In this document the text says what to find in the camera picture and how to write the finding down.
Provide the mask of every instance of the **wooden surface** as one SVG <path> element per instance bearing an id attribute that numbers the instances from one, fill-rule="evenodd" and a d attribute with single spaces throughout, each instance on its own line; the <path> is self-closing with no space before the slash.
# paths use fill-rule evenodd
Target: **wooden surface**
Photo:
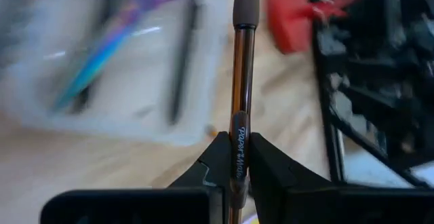
<path id="1" fill-rule="evenodd" d="M 261 15 L 256 34 L 252 129 L 318 174 L 328 177 L 313 63 L 308 55 L 282 56 Z M 232 27 L 218 70 L 211 124 L 229 127 Z M 2 223 L 37 223 L 42 205 L 69 189 L 165 187 L 182 174 L 210 139 L 168 147 L 23 129 L 0 116 Z M 244 216 L 254 212 L 248 201 Z"/>

